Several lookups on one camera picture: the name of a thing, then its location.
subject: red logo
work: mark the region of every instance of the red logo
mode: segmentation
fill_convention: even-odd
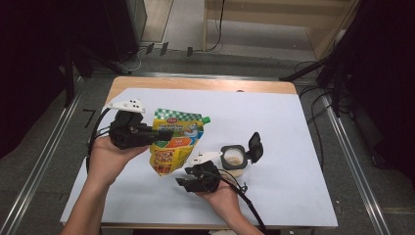
[[[168,123],[176,123],[177,122],[177,118],[176,117],[170,117],[167,119]]]

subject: aluminum floor strip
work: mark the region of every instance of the aluminum floor strip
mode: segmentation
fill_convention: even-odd
[[[72,103],[69,107],[65,108],[55,125],[52,134],[50,135],[48,141],[45,144],[45,147],[42,150],[42,153],[39,156],[33,170],[31,171],[29,177],[27,178],[26,183],[24,184],[21,192],[16,198],[12,209],[9,212],[3,226],[0,229],[0,235],[9,235],[15,234],[18,230],[19,224],[24,216],[25,211],[27,210],[31,199],[36,192],[37,187],[39,186],[40,181],[48,167],[49,162],[52,160],[53,154],[65,132],[65,129],[68,126],[70,118],[76,108],[77,103],[79,102],[80,95],[85,86],[84,81],[79,78],[77,81],[78,92],[73,98]]]
[[[330,98],[324,96],[323,103],[325,107],[329,106],[331,104]],[[354,178],[357,189],[359,190],[360,196],[362,197],[363,204],[369,214],[370,220],[372,221],[373,227],[375,228],[376,234],[391,234],[381,207],[379,206],[376,197],[369,186],[369,182],[366,180],[363,169],[361,168],[353,147],[348,140],[345,128],[342,124],[342,119],[340,117],[336,117],[331,108],[328,109],[328,115],[339,138],[339,142],[346,156],[348,167],[350,168],[351,174]]]

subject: hand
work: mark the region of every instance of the hand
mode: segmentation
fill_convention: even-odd
[[[229,222],[230,218],[242,214],[239,208],[238,195],[223,181],[220,181],[215,192],[196,193],[196,195],[205,199],[226,223]]]
[[[130,160],[148,149],[149,146],[121,150],[111,142],[110,137],[97,138],[91,152],[88,180],[110,186]]]

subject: white tabletop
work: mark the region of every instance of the white tabletop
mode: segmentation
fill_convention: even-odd
[[[148,125],[152,125],[157,108],[210,117],[192,156],[219,151],[226,145],[242,145],[248,150],[251,136],[259,132],[264,154],[257,164],[247,166],[238,181],[247,183],[246,195],[268,228],[338,226],[298,95],[129,88],[114,101],[137,97],[146,107],[143,122]],[[115,114],[108,112],[101,127],[108,126]],[[176,177],[188,177],[184,168],[158,176],[149,158],[146,152],[132,160],[112,185],[104,226],[225,227],[206,202],[178,186]],[[68,220],[85,179],[83,164],[61,222]],[[240,205],[243,214],[258,224],[243,200]]]

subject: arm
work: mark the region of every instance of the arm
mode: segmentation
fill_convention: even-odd
[[[95,140],[88,176],[61,234],[98,234],[110,186],[126,164],[148,146],[120,150],[110,140]]]
[[[238,195],[223,181],[214,193],[196,193],[205,199],[226,224],[238,235],[262,234],[241,213]]]

